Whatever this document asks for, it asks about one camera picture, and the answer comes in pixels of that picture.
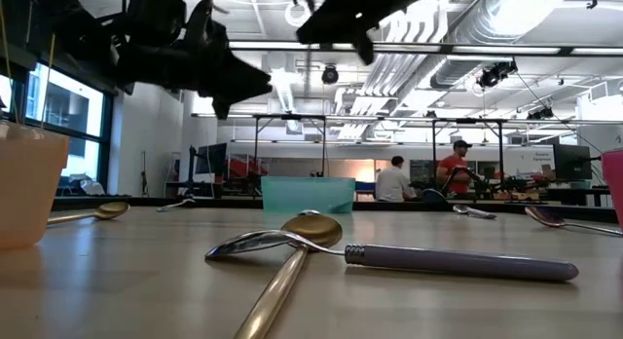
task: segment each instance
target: white shirt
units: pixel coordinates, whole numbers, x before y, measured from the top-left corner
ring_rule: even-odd
[[[402,203],[402,193],[413,196],[413,190],[409,187],[409,179],[402,174],[397,167],[384,169],[377,177],[376,198],[377,201]]]

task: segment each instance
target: man in red shirt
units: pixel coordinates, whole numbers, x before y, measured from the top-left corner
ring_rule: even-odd
[[[467,144],[464,140],[457,140],[453,144],[455,153],[442,160],[437,167],[437,179],[443,185],[452,174],[454,168],[467,168],[467,162],[463,159],[467,155],[467,149],[471,148],[471,144]],[[457,194],[467,194],[469,186],[469,175],[465,172],[457,172],[455,178],[450,183],[449,192]]]

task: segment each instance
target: red shirt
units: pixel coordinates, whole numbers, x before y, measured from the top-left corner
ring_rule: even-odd
[[[446,174],[450,176],[454,168],[467,168],[467,162],[460,156],[451,155],[439,163],[440,168],[446,169]],[[467,194],[469,183],[453,180],[450,182],[449,192],[458,194]]]

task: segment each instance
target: cap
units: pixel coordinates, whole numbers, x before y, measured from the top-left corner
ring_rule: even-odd
[[[466,141],[464,140],[457,140],[453,145],[452,148],[453,149],[457,149],[457,148],[471,148],[472,145],[471,144],[467,144]]]

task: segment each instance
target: man in white shirt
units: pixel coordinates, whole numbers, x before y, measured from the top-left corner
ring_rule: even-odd
[[[405,160],[401,156],[391,158],[391,167],[384,169],[377,177],[376,198],[378,202],[402,203],[416,195],[409,187],[409,179],[402,174]]]

